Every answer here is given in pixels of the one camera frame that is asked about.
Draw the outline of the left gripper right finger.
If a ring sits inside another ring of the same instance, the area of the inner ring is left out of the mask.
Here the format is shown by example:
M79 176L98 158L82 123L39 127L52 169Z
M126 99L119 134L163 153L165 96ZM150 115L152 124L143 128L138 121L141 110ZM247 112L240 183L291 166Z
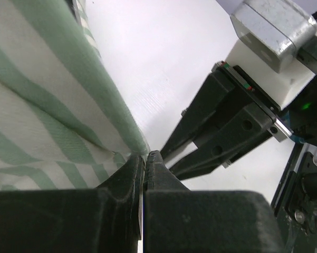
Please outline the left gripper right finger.
M253 191L191 191L148 155L143 192L144 252L283 252L266 199Z

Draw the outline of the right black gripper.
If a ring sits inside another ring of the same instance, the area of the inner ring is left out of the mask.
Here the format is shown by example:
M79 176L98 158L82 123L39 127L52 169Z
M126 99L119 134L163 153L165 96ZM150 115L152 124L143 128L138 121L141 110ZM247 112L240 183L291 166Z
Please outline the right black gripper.
M218 68L225 69L229 79L223 72L216 71ZM179 180L211 173L253 143L267 129L278 142L292 136L293 131L280 117L280 106L240 66L219 61L212 67L212 73L206 77L161 149L164 160L192 141L202 130L234 90L235 85L231 81L239 84L255 103L240 109L210 140L170 168Z

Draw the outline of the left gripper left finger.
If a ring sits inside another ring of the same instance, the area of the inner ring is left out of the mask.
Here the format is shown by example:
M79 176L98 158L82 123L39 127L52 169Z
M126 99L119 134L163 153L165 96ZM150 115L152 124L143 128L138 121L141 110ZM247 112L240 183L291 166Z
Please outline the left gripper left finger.
M136 252L143 158L93 189L0 192L0 252Z

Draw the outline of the green striped pet tent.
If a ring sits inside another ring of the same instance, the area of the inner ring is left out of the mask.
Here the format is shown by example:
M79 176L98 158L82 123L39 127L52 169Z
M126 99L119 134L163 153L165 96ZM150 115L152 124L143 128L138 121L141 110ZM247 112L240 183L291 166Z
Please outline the green striped pet tent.
M148 152L85 1L0 1L0 191L94 188Z

